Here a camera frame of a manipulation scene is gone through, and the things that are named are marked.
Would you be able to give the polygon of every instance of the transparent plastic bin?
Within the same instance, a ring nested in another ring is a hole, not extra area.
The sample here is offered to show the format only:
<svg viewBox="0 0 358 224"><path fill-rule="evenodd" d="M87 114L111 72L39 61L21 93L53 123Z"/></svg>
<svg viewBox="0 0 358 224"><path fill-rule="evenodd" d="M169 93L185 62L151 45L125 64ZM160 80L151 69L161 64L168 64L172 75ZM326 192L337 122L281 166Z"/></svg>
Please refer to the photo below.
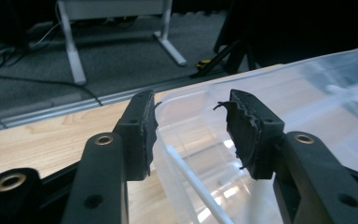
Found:
<svg viewBox="0 0 358 224"><path fill-rule="evenodd" d="M253 180L226 131L231 89L248 91L284 131L321 138L358 171L358 49L225 78L165 95L154 164L179 223L282 223L271 180Z"/></svg>

